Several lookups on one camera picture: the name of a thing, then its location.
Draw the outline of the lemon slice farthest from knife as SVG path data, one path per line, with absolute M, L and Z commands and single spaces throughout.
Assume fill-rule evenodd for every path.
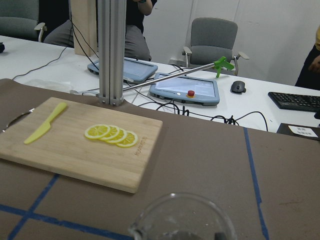
M 126 138 L 116 145 L 121 148 L 133 147 L 138 142 L 138 135 L 133 131 L 127 131 Z

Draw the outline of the teach pendant near mouse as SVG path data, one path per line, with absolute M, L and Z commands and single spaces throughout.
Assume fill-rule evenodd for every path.
M 215 80 L 185 75 L 158 81 L 150 86 L 149 93 L 156 98 L 186 104 L 216 106 L 220 102 L 218 85 Z

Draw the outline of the teach pendant far from mouse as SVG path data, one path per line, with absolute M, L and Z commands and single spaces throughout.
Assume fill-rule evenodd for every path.
M 141 84 L 158 70 L 158 66 L 149 62 L 124 57 L 123 82 Z

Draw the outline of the lemon slice nearest knife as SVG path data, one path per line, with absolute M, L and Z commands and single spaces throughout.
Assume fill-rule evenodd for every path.
M 97 140 L 105 137 L 110 130 L 110 127 L 106 124 L 95 124 L 84 131 L 84 136 L 90 140 Z

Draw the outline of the dark computer mouse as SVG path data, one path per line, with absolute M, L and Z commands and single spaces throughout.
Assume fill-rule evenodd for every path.
M 234 94 L 242 94 L 246 91 L 246 84 L 240 80 L 234 81 L 230 87 L 230 92 Z

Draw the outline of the grey office chair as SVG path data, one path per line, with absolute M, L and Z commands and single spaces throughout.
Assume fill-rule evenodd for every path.
M 184 46 L 182 55 L 185 56 L 185 66 L 196 68 L 226 57 L 228 63 L 234 62 L 234 68 L 228 70 L 223 67 L 223 74 L 235 75 L 239 73 L 238 59 L 248 60 L 244 52 L 233 54 L 238 32 L 238 25 L 230 20 L 213 17 L 199 17 L 192 21 L 190 45 Z

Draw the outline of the bamboo cutting board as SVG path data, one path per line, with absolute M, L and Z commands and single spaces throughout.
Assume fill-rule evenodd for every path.
M 0 135 L 2 159 L 87 182 L 136 193 L 151 158 L 162 121 L 74 101 L 36 141 L 24 144 L 61 102 L 49 98 Z M 138 142 L 122 148 L 85 137 L 95 124 L 110 124 L 137 134 Z

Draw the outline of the yellow plastic knife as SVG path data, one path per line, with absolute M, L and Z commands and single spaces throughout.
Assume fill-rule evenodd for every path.
M 24 140 L 24 144 L 30 144 L 40 137 L 42 137 L 45 133 L 47 133 L 51 129 L 51 122 L 62 113 L 67 104 L 65 102 L 60 102 L 54 110 L 50 113 L 50 115 L 45 119 L 45 121 L 29 136 Z

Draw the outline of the black keyboard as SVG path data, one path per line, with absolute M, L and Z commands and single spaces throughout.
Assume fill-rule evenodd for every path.
M 267 95 L 279 109 L 305 112 L 318 112 L 320 110 L 319 96 L 272 91 Z

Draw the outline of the wooden plank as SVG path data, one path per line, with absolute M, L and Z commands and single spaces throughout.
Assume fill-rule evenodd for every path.
M 71 0 L 74 52 L 92 57 L 97 52 L 97 20 L 95 0 Z

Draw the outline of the black small box with label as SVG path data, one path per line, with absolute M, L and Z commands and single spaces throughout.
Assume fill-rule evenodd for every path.
M 281 123 L 277 129 L 278 134 L 300 137 L 309 140 L 320 141 L 320 128 L 312 126 Z

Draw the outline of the green handled reacher grabber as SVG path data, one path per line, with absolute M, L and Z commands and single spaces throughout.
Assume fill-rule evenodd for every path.
M 112 79 L 112 76 L 115 76 L 116 74 L 118 74 L 120 72 L 120 70 L 118 68 L 115 70 L 112 70 L 111 68 L 106 68 L 104 66 L 100 66 L 100 63 L 97 61 L 97 62 L 93 62 L 93 63 L 89 64 L 88 70 L 93 71 L 97 74 L 100 72 L 100 70 L 102 70 L 102 72 L 104 74 L 108 73 L 108 75 L 102 75 L 99 78 L 99 86 L 100 86 L 99 92 L 96 92 L 94 90 L 87 90 L 87 91 L 71 90 L 70 93 L 77 94 L 77 95 L 95 94 L 99 98 L 102 98 L 102 99 L 120 100 L 123 98 L 123 92 L 131 91 L 136 88 L 140 88 L 140 87 L 144 87 L 144 86 L 153 85 L 153 84 L 155 84 L 159 81 L 162 81 L 162 80 L 167 80 L 167 79 L 175 78 L 175 77 L 179 77 L 179 76 L 186 76 L 187 74 L 194 73 L 197 71 L 206 70 L 209 68 L 215 69 L 216 76 L 219 77 L 221 69 L 232 70 L 234 68 L 234 65 L 227 62 L 225 57 L 221 57 L 219 60 L 217 60 L 213 63 L 209 63 L 206 65 L 202 65 L 202 66 L 199 66 L 196 68 L 191 68 L 191 69 L 185 68 L 181 72 L 176 72 L 174 74 L 162 73 L 160 77 L 156 77 L 153 80 L 150 80 L 150 81 L 146 80 L 143 83 L 134 84 L 134 86 L 129 86 L 129 87 L 124 88 L 124 87 L 122 87 L 122 84 L 118 79 Z

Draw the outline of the aluminium frame post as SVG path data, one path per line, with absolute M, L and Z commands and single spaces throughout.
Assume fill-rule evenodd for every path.
M 98 52 L 99 65 L 112 70 L 119 69 L 119 73 L 111 78 L 120 81 L 123 87 L 123 61 L 125 56 L 126 33 L 126 1 L 125 0 L 99 0 L 97 2 L 98 15 Z M 99 71 L 99 78 L 108 75 Z M 124 100 L 100 98 L 100 102 L 112 106 L 119 106 Z

